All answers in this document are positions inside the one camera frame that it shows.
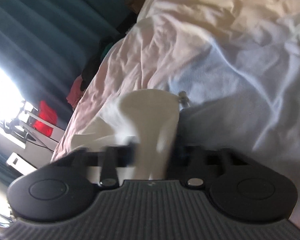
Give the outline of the cream white zip jacket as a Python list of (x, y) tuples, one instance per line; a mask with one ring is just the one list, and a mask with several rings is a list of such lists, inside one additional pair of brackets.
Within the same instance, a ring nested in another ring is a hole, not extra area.
[(100, 151), (136, 146), (134, 160), (120, 179), (163, 179), (176, 137), (179, 97), (157, 89), (136, 90), (105, 103), (88, 125), (72, 136), (70, 150)]

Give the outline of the pink clothes pile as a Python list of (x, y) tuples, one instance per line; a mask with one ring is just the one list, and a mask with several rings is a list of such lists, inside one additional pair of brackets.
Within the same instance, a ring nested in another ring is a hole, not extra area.
[(80, 99), (82, 98), (84, 92), (81, 91), (81, 83), (83, 79), (79, 75), (73, 82), (70, 92), (68, 96), (66, 97), (66, 100), (68, 104), (71, 105), (72, 110), (74, 111), (75, 108), (77, 107), (77, 104), (79, 103)]

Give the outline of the red garment on stand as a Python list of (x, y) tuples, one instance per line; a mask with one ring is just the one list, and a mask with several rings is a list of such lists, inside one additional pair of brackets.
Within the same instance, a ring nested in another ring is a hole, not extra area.
[[(57, 125), (57, 112), (43, 100), (39, 103), (39, 112), (37, 116), (52, 125)], [(32, 127), (47, 137), (51, 137), (53, 132), (52, 127), (37, 119), (32, 124)]]

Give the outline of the garment steamer stand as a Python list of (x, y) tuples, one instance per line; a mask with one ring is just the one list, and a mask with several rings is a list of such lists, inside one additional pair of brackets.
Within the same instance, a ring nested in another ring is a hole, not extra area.
[[(21, 102), (20, 109), (13, 115), (12, 119), (2, 120), (0, 126), (6, 134), (10, 134), (22, 141), (25, 145), (31, 144), (53, 153), (57, 144), (64, 135), (60, 127), (39, 117), (39, 110), (33, 107), (26, 100)], [(34, 127), (39, 122), (44, 128), (52, 129), (50, 136)]]

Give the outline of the pastel bed sheet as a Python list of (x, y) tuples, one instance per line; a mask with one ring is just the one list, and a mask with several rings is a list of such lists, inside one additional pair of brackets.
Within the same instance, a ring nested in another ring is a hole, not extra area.
[(300, 0), (146, 0), (136, 25), (107, 53), (53, 154), (104, 104), (156, 88), (185, 92), (181, 137), (230, 147), (290, 178), (299, 193)]

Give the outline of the window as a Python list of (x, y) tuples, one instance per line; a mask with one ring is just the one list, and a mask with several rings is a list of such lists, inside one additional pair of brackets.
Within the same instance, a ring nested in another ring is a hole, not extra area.
[(0, 126), (8, 129), (20, 114), (25, 99), (11, 78), (0, 68)]

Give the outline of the dark teal right curtain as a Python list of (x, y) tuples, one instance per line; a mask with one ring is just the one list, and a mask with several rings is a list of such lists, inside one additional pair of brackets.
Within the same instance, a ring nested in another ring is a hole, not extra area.
[(44, 100), (66, 128), (66, 97), (101, 40), (119, 34), (126, 0), (0, 0), (0, 68), (33, 105)]

